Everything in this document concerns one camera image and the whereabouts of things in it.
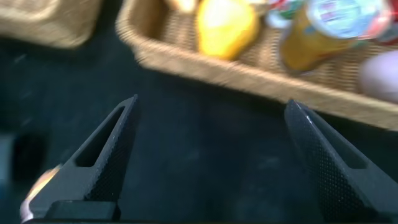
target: wicker weave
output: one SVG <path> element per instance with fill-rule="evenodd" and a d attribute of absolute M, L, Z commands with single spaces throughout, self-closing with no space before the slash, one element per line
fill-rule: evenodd
<path fill-rule="evenodd" d="M 361 95 L 356 81 L 363 60 L 391 48 L 371 45 L 348 52 L 311 75 L 291 77 L 276 57 L 277 30 L 264 28 L 254 45 L 237 61 L 228 62 L 198 54 L 194 16 L 170 11 L 163 0 L 125 0 L 116 25 L 144 67 L 284 103 L 293 98 L 318 111 L 398 130 L 398 105 Z"/>
<path fill-rule="evenodd" d="M 52 47 L 86 41 L 102 0 L 0 0 L 0 35 Z"/>

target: pear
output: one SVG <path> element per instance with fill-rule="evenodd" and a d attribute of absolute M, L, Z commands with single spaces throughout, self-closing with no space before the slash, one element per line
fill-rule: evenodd
<path fill-rule="evenodd" d="M 200 53 L 233 60 L 256 39 L 260 22 L 245 0 L 203 0 L 196 29 Z"/>

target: orange juice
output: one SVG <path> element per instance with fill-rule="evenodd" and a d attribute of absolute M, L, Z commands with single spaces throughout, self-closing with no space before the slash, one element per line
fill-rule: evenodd
<path fill-rule="evenodd" d="M 308 72 L 350 49 L 377 14 L 363 0 L 307 0 L 279 46 L 286 69 Z"/>

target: woven basket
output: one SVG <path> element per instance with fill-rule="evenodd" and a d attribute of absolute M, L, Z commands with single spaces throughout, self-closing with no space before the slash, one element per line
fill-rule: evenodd
<path fill-rule="evenodd" d="M 255 44 L 229 62 L 197 53 L 195 16 L 170 11 L 163 0 L 125 0 L 116 26 L 143 67 L 284 103 L 293 98 L 324 113 L 398 130 L 398 105 L 361 95 L 357 87 L 358 65 L 398 46 L 370 45 L 329 61 L 311 75 L 291 77 L 276 57 L 278 30 L 263 28 Z"/>
<path fill-rule="evenodd" d="M 0 35 L 51 47 L 86 41 L 102 0 L 0 0 Z"/>

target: food item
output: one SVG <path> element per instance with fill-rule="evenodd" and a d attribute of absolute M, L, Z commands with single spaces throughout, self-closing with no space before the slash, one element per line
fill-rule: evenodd
<path fill-rule="evenodd" d="M 263 16 L 268 12 L 269 4 L 268 0 L 245 0 L 250 6 L 252 6 L 258 16 Z"/>
<path fill-rule="evenodd" d="M 196 28 L 199 52 L 232 60 L 254 41 L 260 24 L 245 0 L 203 0 Z"/>
<path fill-rule="evenodd" d="M 292 24 L 294 14 L 303 5 L 303 0 L 271 0 L 265 21 L 269 27 L 286 29 Z"/>
<path fill-rule="evenodd" d="M 354 45 L 354 48 L 364 47 L 368 44 L 368 40 L 380 38 L 382 34 L 385 34 L 386 31 L 390 30 L 390 25 L 393 19 L 392 8 L 388 1 L 377 1 L 377 3 L 379 3 L 380 8 L 379 14 L 373 19 L 371 26 L 366 33 L 358 38 L 360 41 Z"/>
<path fill-rule="evenodd" d="M 365 95 L 398 103 L 398 50 L 369 59 L 361 67 L 359 85 Z"/>
<path fill-rule="evenodd" d="M 186 14 L 193 14 L 197 8 L 198 0 L 166 0 L 171 9 Z"/>
<path fill-rule="evenodd" d="M 392 45 L 398 43 L 398 1 L 389 0 L 389 3 L 392 8 L 391 16 L 393 22 L 390 28 L 376 39 L 376 42 L 381 45 Z"/>
<path fill-rule="evenodd" d="M 356 45 L 378 8 L 363 0 L 308 0 L 282 38 L 279 57 L 294 73 L 313 70 L 324 60 Z"/>

